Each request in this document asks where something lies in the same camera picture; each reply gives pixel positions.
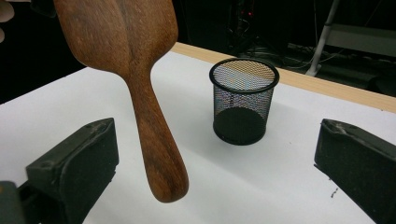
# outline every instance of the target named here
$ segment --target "cable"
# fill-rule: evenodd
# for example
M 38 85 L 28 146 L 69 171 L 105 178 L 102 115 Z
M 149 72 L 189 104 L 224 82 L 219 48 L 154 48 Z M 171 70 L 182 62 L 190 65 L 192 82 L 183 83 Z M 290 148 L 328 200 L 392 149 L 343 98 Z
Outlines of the cable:
M 327 61 L 329 61 L 330 59 L 332 59 L 332 58 L 336 57 L 337 55 L 341 54 L 341 52 L 343 52 L 343 51 L 344 51 L 344 49 L 341 49 L 341 50 L 338 51 L 337 53 L 333 53 L 331 57 L 329 57 L 329 58 L 327 58 L 327 59 L 323 59 L 323 60 L 321 60 L 321 61 L 319 61 L 319 62 L 320 62 L 320 63 L 327 62 Z
M 288 68 L 294 68 L 294 69 L 297 69 L 297 68 L 304 68 L 304 67 L 308 66 L 308 65 L 311 64 L 311 63 L 312 63 L 312 59 L 311 59 L 309 62 L 304 63 L 304 65 L 302 65 L 302 66 L 298 66 L 298 67 L 295 67 L 295 66 L 288 66 Z
M 317 0 L 314 0 L 314 24 L 315 24 L 315 41 L 318 46 L 318 22 L 317 22 Z
M 254 51 L 254 52 L 246 52 L 246 55 L 248 55 L 249 57 L 260 57 L 260 55 L 268 55 L 268 56 L 274 56 L 274 57 L 280 58 L 279 55 L 274 54 L 274 53 L 269 53 L 269 52 L 257 52 L 257 51 Z M 304 60 L 298 60 L 298 59 L 291 58 L 291 57 L 285 57 L 285 59 L 292 60 L 292 61 L 296 61 L 296 62 L 298 62 L 297 64 L 299 64 L 299 63 L 310 64 L 310 61 L 309 61 L 309 62 L 304 62 Z
M 371 18 L 374 16 L 374 14 L 376 13 L 376 11 L 378 10 L 379 6 L 381 5 L 382 0 L 378 1 L 378 4 L 376 4 L 375 9 L 373 10 L 372 14 L 370 15 L 370 18 L 367 20 L 367 22 L 364 24 L 364 26 L 367 26 L 371 20 Z
M 242 35 L 244 35 L 247 31 L 248 31 L 248 28 L 250 28 L 250 22 L 248 22 L 247 20 L 244 20 L 244 19 L 239 19 L 240 21 L 244 21 L 245 23 L 247 23 L 247 28 L 245 29 L 245 31 L 240 35 L 240 36 L 242 36 Z

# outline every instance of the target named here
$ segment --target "black wire mesh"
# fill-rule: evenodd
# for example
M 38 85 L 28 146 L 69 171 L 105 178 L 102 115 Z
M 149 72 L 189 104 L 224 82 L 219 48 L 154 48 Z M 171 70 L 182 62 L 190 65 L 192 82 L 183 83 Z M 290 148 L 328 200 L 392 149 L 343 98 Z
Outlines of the black wire mesh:
M 269 63 L 230 59 L 210 70 L 214 84 L 216 135 L 235 145 L 249 145 L 265 134 L 274 86 L 279 73 Z

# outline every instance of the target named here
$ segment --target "table surface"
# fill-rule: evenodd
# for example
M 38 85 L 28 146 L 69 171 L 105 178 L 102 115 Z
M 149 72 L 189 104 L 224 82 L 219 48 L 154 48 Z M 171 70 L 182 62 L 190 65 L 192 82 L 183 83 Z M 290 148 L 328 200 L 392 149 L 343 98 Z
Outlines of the table surface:
M 19 186 L 25 166 L 81 126 L 111 117 L 120 164 L 85 223 L 374 223 L 314 167 L 314 154 L 323 119 L 396 144 L 394 99 L 279 69 L 264 138 L 233 146 L 213 132 L 208 77 L 213 63 L 227 57 L 176 44 L 152 70 L 189 173 L 183 199 L 159 203 L 152 196 L 126 84 L 91 68 L 0 105 L 0 179 Z

